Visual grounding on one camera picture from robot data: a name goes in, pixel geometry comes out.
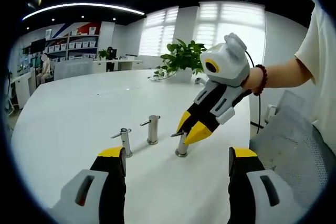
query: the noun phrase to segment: gray mesh fabric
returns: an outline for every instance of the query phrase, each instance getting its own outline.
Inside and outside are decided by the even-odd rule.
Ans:
[[[327,184],[335,156],[319,132],[299,112],[282,106],[270,123],[250,141],[265,169],[276,172],[309,208]]]
[[[301,112],[304,103],[305,100],[302,97],[299,97],[293,92],[285,90],[278,103],[276,114],[281,110],[282,107],[285,106],[290,107],[291,109],[296,110],[298,112]]]

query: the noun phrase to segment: red beaded bracelet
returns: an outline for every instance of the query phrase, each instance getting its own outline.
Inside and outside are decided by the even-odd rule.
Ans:
[[[263,65],[258,64],[258,65],[256,65],[256,68],[260,68],[262,70],[262,75],[263,75],[263,79],[261,81],[260,86],[258,87],[258,91],[254,93],[255,96],[259,96],[259,95],[261,95],[261,93],[263,92],[263,90],[266,86],[266,82],[268,80],[268,77],[267,77],[267,70]]]

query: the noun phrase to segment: white shirt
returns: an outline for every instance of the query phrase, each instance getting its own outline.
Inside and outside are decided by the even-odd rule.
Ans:
[[[50,73],[50,60],[49,58],[42,64],[42,74]]]
[[[308,32],[295,56],[311,72],[320,91],[313,125],[336,154],[336,31],[329,15],[313,1]]]

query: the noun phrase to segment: hand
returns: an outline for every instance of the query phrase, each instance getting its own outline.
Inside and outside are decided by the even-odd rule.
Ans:
[[[258,87],[261,84],[262,78],[264,77],[263,71],[260,68],[251,68],[250,75],[247,77],[246,81],[242,85],[243,89],[251,89],[253,93],[258,91]]]

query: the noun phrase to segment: metal cylinder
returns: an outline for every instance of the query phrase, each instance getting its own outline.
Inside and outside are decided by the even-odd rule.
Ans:
[[[189,145],[185,145],[184,141],[187,137],[188,133],[184,132],[183,135],[181,135],[179,146],[177,147],[175,154],[179,157],[186,157],[188,155],[188,147]]]
[[[126,128],[120,129],[122,147],[125,148],[126,157],[131,157],[133,155],[130,147],[130,139],[128,137],[129,132],[131,132],[131,129]]]
[[[158,139],[158,121],[160,116],[159,115],[150,115],[149,121],[150,124],[148,126],[148,138],[147,142],[151,145],[157,144]]]

